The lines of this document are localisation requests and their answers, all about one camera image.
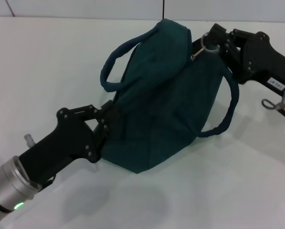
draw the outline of teal bag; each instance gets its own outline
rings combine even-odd
[[[107,78],[115,60],[134,49],[120,83]],[[119,46],[100,76],[122,118],[110,127],[102,157],[140,173],[167,160],[196,137],[226,131],[239,100],[239,87],[217,54],[201,53],[191,60],[191,32],[164,19],[151,31]],[[202,132],[222,77],[231,89],[231,103],[222,123]]]

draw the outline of keyring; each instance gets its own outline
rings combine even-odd
[[[207,49],[206,46],[204,45],[204,37],[206,37],[208,35],[208,33],[205,33],[204,35],[202,35],[201,37],[201,48],[203,50],[205,50],[205,52],[209,52],[209,53],[218,53],[220,51],[220,46],[217,44],[217,48],[214,50],[210,50]]]

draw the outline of bag handle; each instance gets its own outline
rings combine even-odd
[[[239,101],[239,85],[232,78],[232,74],[230,72],[227,72],[227,70],[225,70],[224,77],[230,86],[231,95],[232,95],[232,100],[230,101],[230,105],[229,105],[228,111],[226,113],[226,116],[224,117],[221,124],[219,124],[217,127],[213,128],[212,130],[200,132],[198,137],[210,137],[213,135],[220,135],[221,133],[225,132],[228,129],[230,123],[232,122],[232,116],[233,116],[234,110],[236,108],[236,105]]]
[[[124,54],[128,53],[132,48],[134,48],[139,43],[147,40],[149,37],[154,35],[157,31],[158,31],[158,26],[156,25],[149,32],[146,32],[146,33],[144,33],[138,37],[135,37],[135,38],[121,44],[116,50],[114,50],[112,52],[112,54],[110,54],[110,56],[108,57],[107,61],[105,62],[104,66],[103,66],[103,69],[102,69],[101,75],[100,75],[100,82],[101,82],[101,85],[105,91],[107,91],[107,92],[119,91],[119,90],[129,86],[130,84],[132,84],[134,81],[137,80],[137,79],[132,79],[130,81],[120,82],[120,83],[107,82],[108,76],[113,69],[113,66],[116,62],[116,59],[123,56]]]

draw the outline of white table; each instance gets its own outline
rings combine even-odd
[[[181,21],[193,39],[213,22]],[[0,165],[56,125],[56,111],[113,97],[100,86],[108,55],[156,21],[0,18]],[[264,31],[285,55],[284,23],[220,22]],[[120,79],[129,55],[117,61]],[[55,183],[10,214],[0,229],[285,229],[285,118],[265,110],[279,96],[256,82],[240,88],[225,134],[197,140],[154,169],[135,175],[105,161],[80,159]],[[222,83],[206,128],[225,116]]]

